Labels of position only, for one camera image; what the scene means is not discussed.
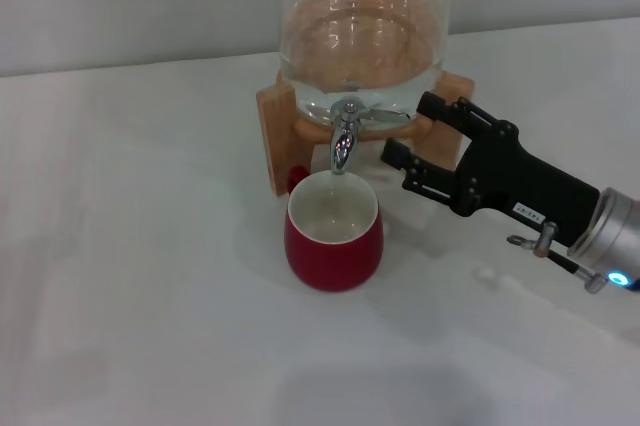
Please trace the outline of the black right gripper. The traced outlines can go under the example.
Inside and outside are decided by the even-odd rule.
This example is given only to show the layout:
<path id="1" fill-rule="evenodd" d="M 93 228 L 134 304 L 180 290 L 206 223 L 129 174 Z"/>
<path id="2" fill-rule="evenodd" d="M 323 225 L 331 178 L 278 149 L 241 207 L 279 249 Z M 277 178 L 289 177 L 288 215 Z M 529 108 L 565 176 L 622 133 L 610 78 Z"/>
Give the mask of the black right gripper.
<path id="1" fill-rule="evenodd" d="M 471 140 L 458 166 L 445 169 L 420 158 L 396 139 L 387 139 L 381 161 L 405 171 L 402 188 L 469 217 L 494 209 L 540 232 L 557 226 L 555 241 L 573 245 L 586 230 L 600 191 L 528 153 L 519 132 L 464 97 L 447 105 L 425 92 L 417 112 Z"/>

